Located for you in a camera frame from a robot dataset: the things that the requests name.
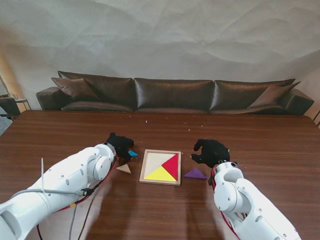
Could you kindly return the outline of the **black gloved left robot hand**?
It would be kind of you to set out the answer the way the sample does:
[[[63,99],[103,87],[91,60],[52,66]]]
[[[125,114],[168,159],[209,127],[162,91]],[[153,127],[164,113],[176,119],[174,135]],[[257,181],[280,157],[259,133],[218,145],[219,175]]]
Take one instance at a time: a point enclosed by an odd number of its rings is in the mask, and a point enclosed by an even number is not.
[[[111,132],[106,142],[114,147],[119,158],[126,161],[132,159],[132,156],[129,154],[129,150],[134,146],[132,139]]]

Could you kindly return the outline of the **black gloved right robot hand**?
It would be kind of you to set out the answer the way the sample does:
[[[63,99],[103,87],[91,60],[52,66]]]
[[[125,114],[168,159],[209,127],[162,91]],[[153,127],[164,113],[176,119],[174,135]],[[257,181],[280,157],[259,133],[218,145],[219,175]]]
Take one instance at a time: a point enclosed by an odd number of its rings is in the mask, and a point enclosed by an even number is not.
[[[201,149],[200,154],[191,154],[191,159],[198,164],[205,164],[213,168],[219,161],[230,161],[230,151],[222,143],[214,139],[198,139],[193,150]]]

